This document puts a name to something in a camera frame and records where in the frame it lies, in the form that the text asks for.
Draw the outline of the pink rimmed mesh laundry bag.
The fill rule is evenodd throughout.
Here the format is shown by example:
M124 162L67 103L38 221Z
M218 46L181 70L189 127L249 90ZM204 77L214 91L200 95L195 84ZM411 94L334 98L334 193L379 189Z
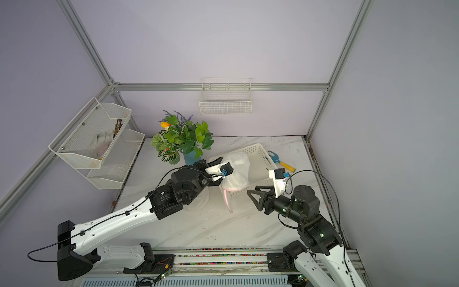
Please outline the pink rimmed mesh laundry bag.
M229 162L233 168L233 173L225 177L219 186L225 205L232 214L232 198L241 195L249 186L250 161L244 153L223 155L222 161Z

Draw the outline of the white mesh laundry bag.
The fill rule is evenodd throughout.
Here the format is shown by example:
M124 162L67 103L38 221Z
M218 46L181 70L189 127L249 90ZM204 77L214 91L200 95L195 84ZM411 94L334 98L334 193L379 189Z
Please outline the white mesh laundry bag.
M202 210L209 202L210 193L209 188L206 187L200 194L188 205L184 206L184 211L198 212Z

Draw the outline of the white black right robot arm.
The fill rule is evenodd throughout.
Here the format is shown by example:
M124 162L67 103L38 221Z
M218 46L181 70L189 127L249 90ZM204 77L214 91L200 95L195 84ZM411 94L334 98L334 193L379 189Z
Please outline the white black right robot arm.
M294 188L290 198L276 197L273 186L257 186L247 195L260 212L272 212L297 223L300 240L283 248L284 262L314 287L364 287L336 228L320 214L320 200L307 185Z

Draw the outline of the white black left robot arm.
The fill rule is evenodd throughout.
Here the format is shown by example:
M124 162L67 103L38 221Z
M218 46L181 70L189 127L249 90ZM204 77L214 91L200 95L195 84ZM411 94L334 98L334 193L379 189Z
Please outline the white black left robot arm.
M118 257L111 255L111 239L149 222L162 220L183 210L208 186L219 186L231 175L234 167L220 157L208 163L200 160L193 165L172 169L168 181L131 205L82 224L65 221L57 228L57 272L60 281L81 277Z

